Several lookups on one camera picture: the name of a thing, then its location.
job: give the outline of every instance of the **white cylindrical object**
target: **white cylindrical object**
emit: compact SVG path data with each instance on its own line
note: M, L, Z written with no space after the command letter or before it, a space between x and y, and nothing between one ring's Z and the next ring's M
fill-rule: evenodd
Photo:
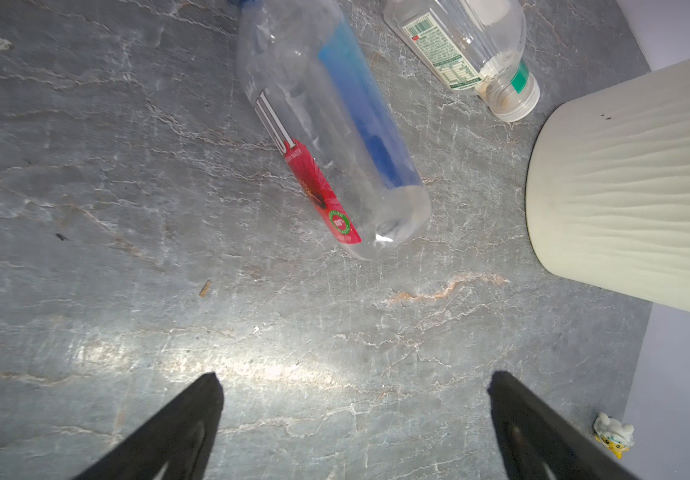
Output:
M690 60L556 110L526 217L553 274L690 311Z

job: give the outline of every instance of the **small toy figurine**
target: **small toy figurine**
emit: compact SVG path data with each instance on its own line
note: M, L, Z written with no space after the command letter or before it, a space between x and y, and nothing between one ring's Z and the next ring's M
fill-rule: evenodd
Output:
M633 442L633 426L629 423L621 423L616 418L609 418L601 412L595 419L593 430L596 432L595 439L606 445L617 458L622 458L622 452L630 450Z

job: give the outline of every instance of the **white label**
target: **white label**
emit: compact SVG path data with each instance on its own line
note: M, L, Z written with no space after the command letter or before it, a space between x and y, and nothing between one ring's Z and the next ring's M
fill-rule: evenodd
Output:
M481 76L454 45L431 13L404 25L404 32L430 61L451 90L467 90L481 81Z
M270 134L273 143L276 144L276 148L278 148L278 151L281 152L282 155L286 155L286 152L288 152L290 148L296 146L292 137L289 136L289 132L283 127L281 120L278 119L276 111L273 110L273 107L270 106L270 102L267 101L267 95L265 95L264 90L261 91L260 96L256 98L254 110L256 110L256 114L260 116L260 120L262 120L262 123L265 125L267 133Z

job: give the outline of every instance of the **clear plastic bottle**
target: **clear plastic bottle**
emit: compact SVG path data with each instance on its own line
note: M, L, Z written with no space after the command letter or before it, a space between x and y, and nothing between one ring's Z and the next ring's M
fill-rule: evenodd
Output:
M385 22L450 90L478 94L504 121L540 96L522 61L526 18L516 0L388 0Z
M243 0L238 77L279 151L351 255L389 254L430 199L336 0Z

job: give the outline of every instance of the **stone tile floor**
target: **stone tile floor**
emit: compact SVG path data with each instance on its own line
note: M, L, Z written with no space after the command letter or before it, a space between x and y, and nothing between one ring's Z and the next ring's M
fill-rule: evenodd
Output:
M210 370L210 478L503 478L496 369L579 428L621 415L650 304L548 274L524 221L551 111L647 71L617 4L524 4L542 100L512 125L443 91L379 2L343 9L434 207L378 263L255 118L235 7L0 1L0 478L80 472Z

